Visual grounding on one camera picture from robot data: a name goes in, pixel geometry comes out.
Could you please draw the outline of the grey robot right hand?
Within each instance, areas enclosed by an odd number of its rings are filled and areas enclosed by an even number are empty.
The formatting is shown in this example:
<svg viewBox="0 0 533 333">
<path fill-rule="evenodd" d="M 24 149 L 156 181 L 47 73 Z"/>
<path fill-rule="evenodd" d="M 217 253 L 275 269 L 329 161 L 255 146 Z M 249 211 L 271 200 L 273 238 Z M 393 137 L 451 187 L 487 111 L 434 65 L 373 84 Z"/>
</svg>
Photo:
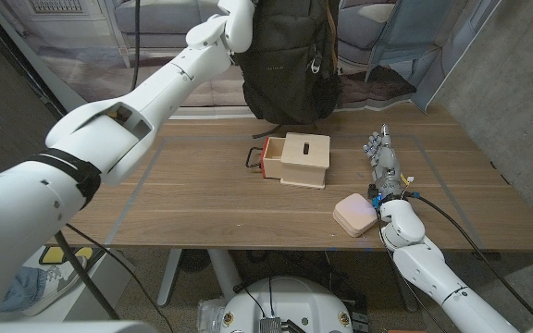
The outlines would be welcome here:
<svg viewBox="0 0 533 333">
<path fill-rule="evenodd" d="M 389 127 L 383 124 L 380 132 L 374 131 L 363 149 L 373 167 L 372 179 L 382 197 L 400 196 L 404 182 L 400 162 L 391 146 Z"/>
</svg>

